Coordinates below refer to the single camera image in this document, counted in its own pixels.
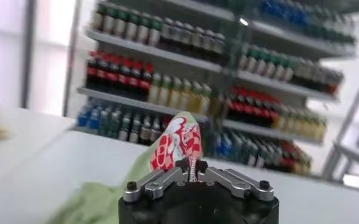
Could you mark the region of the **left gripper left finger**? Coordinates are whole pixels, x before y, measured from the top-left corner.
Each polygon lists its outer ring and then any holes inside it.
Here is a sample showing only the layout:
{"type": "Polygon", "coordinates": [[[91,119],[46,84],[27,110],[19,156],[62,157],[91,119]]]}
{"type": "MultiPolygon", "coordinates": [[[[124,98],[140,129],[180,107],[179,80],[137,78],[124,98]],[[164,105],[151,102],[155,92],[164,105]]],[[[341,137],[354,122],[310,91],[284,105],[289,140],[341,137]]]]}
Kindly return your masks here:
{"type": "Polygon", "coordinates": [[[175,163],[168,171],[157,169],[144,176],[139,181],[127,182],[123,200],[127,203],[138,201],[143,195],[152,200],[163,197],[165,190],[175,182],[186,182],[189,180],[190,162],[184,158],[175,163]]]}

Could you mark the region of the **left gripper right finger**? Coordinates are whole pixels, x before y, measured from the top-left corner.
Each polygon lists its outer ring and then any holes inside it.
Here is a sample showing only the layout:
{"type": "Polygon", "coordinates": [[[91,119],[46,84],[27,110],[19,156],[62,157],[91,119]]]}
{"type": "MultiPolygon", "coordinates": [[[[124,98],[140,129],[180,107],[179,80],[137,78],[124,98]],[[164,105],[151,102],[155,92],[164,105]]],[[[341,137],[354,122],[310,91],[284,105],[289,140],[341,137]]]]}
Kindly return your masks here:
{"type": "Polygon", "coordinates": [[[274,189],[266,180],[256,181],[233,169],[217,169],[209,167],[206,161],[196,161],[197,180],[207,186],[222,186],[236,198],[247,199],[253,195],[260,201],[272,201],[274,189]]]}

